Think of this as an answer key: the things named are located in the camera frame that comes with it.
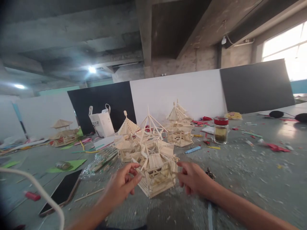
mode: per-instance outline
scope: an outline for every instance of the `clear plastic wrap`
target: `clear plastic wrap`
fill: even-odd
[[[110,167],[118,158],[118,150],[109,145],[95,154],[95,160],[90,163],[81,173],[81,179],[93,178],[97,174],[101,174],[104,169]]]

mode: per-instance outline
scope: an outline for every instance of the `concrete ceiling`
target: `concrete ceiling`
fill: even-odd
[[[6,67],[0,69],[6,81],[38,91],[108,79],[113,67],[134,62],[144,64],[146,76],[152,58],[180,58],[219,43],[225,34],[241,42],[306,1],[10,0],[0,13]],[[92,78],[89,65],[98,68]]]

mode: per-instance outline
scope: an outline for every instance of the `wooden stick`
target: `wooden stick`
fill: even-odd
[[[17,182],[16,182],[16,184],[17,184],[17,183],[19,183],[19,182],[22,182],[22,181],[23,181],[23,180],[25,180],[25,179],[26,179],[26,178],[24,178],[24,179],[21,179],[21,180],[17,181]]]
[[[83,197],[81,197],[81,198],[79,198],[79,199],[76,199],[75,202],[77,202],[77,201],[79,201],[79,200],[82,200],[82,199],[84,199],[84,198],[87,198],[88,196],[94,195],[94,194],[96,194],[96,193],[98,193],[98,192],[101,192],[101,191],[104,190],[104,189],[105,189],[105,188],[99,189],[99,190],[97,190],[96,192],[90,193],[90,194],[85,195],[85,196],[83,196]]]

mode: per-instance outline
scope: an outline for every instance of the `bag handle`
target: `bag handle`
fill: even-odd
[[[90,106],[89,116],[90,116],[90,115],[92,115],[92,113],[93,113],[93,107],[92,107],[92,106]]]
[[[105,104],[105,108],[109,110],[109,114],[111,114],[111,106],[109,104]]]

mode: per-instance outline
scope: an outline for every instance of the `smartphone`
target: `smartphone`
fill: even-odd
[[[65,204],[67,204],[71,200],[79,184],[79,181],[80,181],[79,175],[81,172],[82,172],[82,169],[65,176],[63,180],[61,181],[61,183],[57,186],[55,191],[52,193],[51,198],[60,207],[63,207]],[[42,210],[39,212],[39,216],[44,217],[53,212],[54,212],[54,209],[48,203],[46,203],[44,207],[42,208]]]

